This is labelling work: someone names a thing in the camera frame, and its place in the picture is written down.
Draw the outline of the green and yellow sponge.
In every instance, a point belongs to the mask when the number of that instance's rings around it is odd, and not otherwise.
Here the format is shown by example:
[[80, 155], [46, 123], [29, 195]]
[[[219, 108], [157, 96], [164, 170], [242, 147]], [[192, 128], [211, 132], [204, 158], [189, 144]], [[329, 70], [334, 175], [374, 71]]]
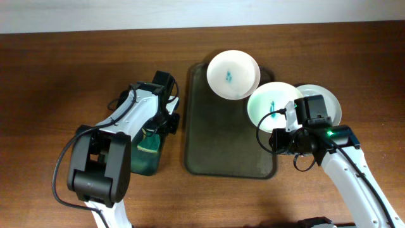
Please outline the green and yellow sponge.
[[157, 153], [161, 145], [161, 138], [157, 130], [142, 129], [143, 138], [137, 149], [146, 153]]

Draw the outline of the white plate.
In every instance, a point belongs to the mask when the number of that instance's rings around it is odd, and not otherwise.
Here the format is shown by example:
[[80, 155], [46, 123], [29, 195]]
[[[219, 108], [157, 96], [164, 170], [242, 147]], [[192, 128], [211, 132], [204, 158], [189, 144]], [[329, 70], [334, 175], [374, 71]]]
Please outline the white plate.
[[328, 89], [314, 84], [300, 85], [297, 89], [304, 97], [322, 95], [328, 115], [332, 118], [332, 125], [338, 126], [342, 119], [342, 109], [338, 99]]
[[[285, 108], [289, 101], [299, 98], [303, 98], [303, 95], [296, 87], [285, 82], [269, 82], [259, 86], [251, 94], [247, 104], [247, 113], [251, 122], [257, 126], [265, 115]], [[285, 116], [274, 113], [266, 117], [259, 128], [272, 133], [273, 129], [285, 127]]]
[[239, 100], [250, 96], [261, 79], [259, 65], [249, 54], [228, 50], [217, 54], [206, 71], [211, 90], [218, 96]]

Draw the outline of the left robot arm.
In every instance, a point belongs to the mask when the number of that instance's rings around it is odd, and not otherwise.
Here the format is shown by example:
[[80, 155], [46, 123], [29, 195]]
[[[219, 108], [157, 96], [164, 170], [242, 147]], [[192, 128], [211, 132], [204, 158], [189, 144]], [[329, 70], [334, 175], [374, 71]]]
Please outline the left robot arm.
[[95, 126], [82, 125], [66, 144], [72, 149], [67, 186], [92, 212], [98, 227], [131, 227], [124, 197], [135, 164], [159, 161], [164, 138], [177, 131], [177, 82], [131, 84], [113, 113]]

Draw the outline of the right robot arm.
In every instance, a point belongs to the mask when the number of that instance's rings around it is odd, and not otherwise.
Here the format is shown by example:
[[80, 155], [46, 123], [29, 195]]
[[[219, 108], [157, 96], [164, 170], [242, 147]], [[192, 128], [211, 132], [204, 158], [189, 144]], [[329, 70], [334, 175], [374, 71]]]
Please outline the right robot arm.
[[350, 127], [273, 129], [269, 143], [281, 155], [312, 155], [338, 189], [356, 227], [404, 227]]

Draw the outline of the dark green small tray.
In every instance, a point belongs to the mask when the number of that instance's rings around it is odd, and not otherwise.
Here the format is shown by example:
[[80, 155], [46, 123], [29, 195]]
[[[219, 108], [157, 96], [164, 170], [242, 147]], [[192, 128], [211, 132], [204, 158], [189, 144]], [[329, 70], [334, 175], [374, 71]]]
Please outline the dark green small tray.
[[[175, 96], [170, 96], [168, 103], [166, 105], [166, 110], [169, 114], [175, 113], [178, 108], [179, 97], [178, 94]], [[141, 128], [141, 130], [136, 134], [132, 140], [131, 149], [131, 172], [135, 174], [151, 176], [158, 171], [159, 161], [161, 158], [161, 153], [165, 143], [167, 135], [159, 134], [161, 138], [161, 145], [157, 153], [146, 153], [137, 149], [137, 145], [143, 138], [142, 129], [154, 130], [152, 119], [148, 120]]]

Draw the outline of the brown rectangular serving tray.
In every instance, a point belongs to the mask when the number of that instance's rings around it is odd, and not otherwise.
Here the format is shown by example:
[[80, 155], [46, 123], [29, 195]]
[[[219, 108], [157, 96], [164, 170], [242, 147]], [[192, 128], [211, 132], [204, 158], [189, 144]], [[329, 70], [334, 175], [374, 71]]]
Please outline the brown rectangular serving tray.
[[194, 175], [271, 179], [278, 160], [263, 150], [247, 114], [247, 98], [227, 100], [206, 79], [207, 64], [189, 71], [184, 167]]

